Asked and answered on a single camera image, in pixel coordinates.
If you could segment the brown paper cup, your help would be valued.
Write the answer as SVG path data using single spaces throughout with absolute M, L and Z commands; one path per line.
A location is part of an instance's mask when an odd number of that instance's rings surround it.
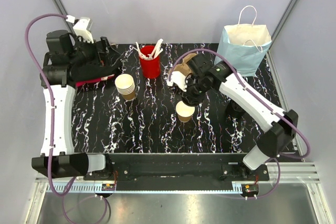
M 188 122 L 195 112 L 193 106 L 188 106 L 183 101 L 177 103 L 175 110 L 181 122 Z

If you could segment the light blue paper bag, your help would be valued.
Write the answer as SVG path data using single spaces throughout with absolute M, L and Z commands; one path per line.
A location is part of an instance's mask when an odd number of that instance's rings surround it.
M 255 17 L 250 23 L 242 23 L 241 16 L 247 8 L 253 8 Z M 223 56 L 243 77 L 253 77 L 269 50 L 272 38 L 265 24 L 257 25 L 257 10 L 245 6 L 239 13 L 238 23 L 223 28 L 217 53 Z

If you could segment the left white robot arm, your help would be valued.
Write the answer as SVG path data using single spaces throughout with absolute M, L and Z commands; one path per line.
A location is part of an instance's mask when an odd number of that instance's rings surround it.
M 120 55 L 107 37 L 89 42 L 66 30 L 48 33 L 46 44 L 49 50 L 40 75 L 46 105 L 45 139 L 40 156 L 31 159 L 31 166 L 51 178 L 95 172 L 107 180 L 113 175 L 113 167 L 106 155 L 75 152 L 71 113 L 77 85 L 116 77 L 122 65 Z

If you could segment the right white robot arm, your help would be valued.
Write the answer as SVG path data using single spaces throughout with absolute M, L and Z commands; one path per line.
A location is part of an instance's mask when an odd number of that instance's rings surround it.
M 268 101 L 225 61 L 214 65 L 203 54 L 196 54 L 186 64 L 191 70 L 182 94 L 186 105 L 199 105 L 205 99 L 206 92 L 213 89 L 228 96 L 263 130 L 263 136 L 238 167 L 242 179 L 252 179 L 260 165 L 279 155 L 296 136 L 298 114 L 294 110 L 286 112 Z

